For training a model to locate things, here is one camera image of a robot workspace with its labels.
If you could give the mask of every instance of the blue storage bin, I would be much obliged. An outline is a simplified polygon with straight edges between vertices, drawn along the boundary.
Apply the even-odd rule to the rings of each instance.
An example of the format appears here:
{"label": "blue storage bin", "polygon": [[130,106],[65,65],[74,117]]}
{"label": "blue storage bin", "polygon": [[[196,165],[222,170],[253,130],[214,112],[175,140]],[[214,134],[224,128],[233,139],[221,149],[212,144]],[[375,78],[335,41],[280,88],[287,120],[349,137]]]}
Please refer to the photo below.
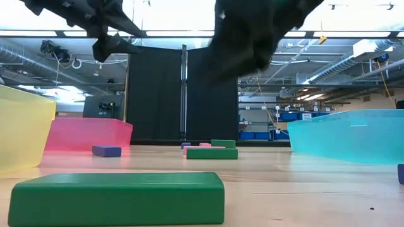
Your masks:
{"label": "blue storage bin", "polygon": [[291,122],[297,120],[297,113],[281,113],[279,119],[281,121]]}
{"label": "blue storage bin", "polygon": [[404,163],[404,110],[353,110],[288,123],[293,152],[344,161]]}
{"label": "blue storage bin", "polygon": [[253,132],[240,132],[240,139],[254,139]]}
{"label": "blue storage bin", "polygon": [[325,115],[328,115],[328,114],[330,114],[330,113],[313,113],[312,117],[321,117],[321,116],[325,116]]}
{"label": "blue storage bin", "polygon": [[255,139],[269,139],[270,135],[268,132],[255,132]]}
{"label": "blue storage bin", "polygon": [[302,120],[303,119],[303,114],[311,114],[311,117],[314,117],[313,113],[298,113],[297,114],[297,120]]}
{"label": "blue storage bin", "polygon": [[285,140],[289,139],[288,130],[282,130],[279,134],[276,133],[276,130],[271,130],[271,135],[275,138],[275,140]]}

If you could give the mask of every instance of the translucent plastic bin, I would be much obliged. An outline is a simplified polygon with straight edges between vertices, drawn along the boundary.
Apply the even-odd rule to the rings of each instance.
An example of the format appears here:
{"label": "translucent plastic bin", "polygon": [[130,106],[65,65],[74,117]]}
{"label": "translucent plastic bin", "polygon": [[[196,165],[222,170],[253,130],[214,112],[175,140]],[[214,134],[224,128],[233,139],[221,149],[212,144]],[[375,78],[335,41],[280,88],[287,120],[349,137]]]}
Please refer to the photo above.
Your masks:
{"label": "translucent plastic bin", "polygon": [[369,164],[404,163],[404,110],[354,110],[288,123],[293,152]]}
{"label": "translucent plastic bin", "polygon": [[93,145],[128,148],[133,126],[117,119],[56,117],[45,150],[91,151]]}
{"label": "translucent plastic bin", "polygon": [[0,173],[40,163],[56,102],[0,85]]}

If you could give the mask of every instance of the pink block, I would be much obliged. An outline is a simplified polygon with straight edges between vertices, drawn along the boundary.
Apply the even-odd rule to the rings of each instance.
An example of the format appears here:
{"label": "pink block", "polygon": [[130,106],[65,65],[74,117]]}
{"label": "pink block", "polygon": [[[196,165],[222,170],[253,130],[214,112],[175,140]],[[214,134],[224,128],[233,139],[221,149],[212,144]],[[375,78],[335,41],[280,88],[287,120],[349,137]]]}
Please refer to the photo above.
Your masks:
{"label": "pink block", "polygon": [[[200,146],[184,146],[184,155],[187,155],[187,148],[201,148]],[[212,148],[212,149],[217,149],[217,148],[226,148],[226,147],[213,147],[213,146],[210,146],[210,147],[203,147],[204,149],[206,148],[206,149],[210,149],[210,148]]]}
{"label": "pink block", "polygon": [[202,147],[210,147],[210,146],[212,146],[212,145],[211,145],[210,143],[200,143],[199,146],[202,146]]}

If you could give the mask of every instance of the metal pole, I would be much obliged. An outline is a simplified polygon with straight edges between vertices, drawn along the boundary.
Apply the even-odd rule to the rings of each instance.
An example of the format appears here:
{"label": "metal pole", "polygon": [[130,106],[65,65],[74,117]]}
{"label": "metal pole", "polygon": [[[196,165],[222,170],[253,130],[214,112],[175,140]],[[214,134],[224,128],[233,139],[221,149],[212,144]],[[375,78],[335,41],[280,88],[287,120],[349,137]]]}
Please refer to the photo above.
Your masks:
{"label": "metal pole", "polygon": [[124,116],[123,116],[123,122],[126,122],[127,118],[127,105],[128,105],[128,87],[129,87],[129,68],[130,68],[130,62],[131,62],[131,55],[128,54],[128,61],[126,64],[126,78],[125,78],[125,92],[122,94],[124,95]]}
{"label": "metal pole", "polygon": [[187,46],[182,45],[181,52],[181,100],[180,100],[180,139],[186,139],[186,62]]}

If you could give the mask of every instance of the yellow plastic bin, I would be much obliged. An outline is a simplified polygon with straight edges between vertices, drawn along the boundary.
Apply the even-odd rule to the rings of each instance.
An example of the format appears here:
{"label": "yellow plastic bin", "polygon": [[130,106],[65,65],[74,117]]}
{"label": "yellow plastic bin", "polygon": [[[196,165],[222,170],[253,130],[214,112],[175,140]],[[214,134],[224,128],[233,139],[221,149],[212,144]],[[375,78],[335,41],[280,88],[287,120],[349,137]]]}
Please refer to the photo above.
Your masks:
{"label": "yellow plastic bin", "polygon": [[0,174],[40,163],[56,102],[0,85]]}

